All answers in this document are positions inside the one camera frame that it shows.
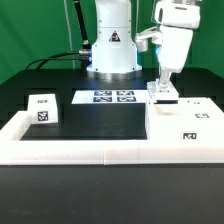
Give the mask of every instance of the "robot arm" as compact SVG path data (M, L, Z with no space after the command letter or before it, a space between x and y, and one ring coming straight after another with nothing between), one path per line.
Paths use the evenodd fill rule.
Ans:
M95 0L97 40L92 46L90 77L129 79L141 71L131 39L131 1Z
M201 0L156 0L154 21L159 25L136 36L138 51L147 50L147 38L157 44L160 64L159 85L169 87L172 72L180 73L185 65L193 31L199 26Z

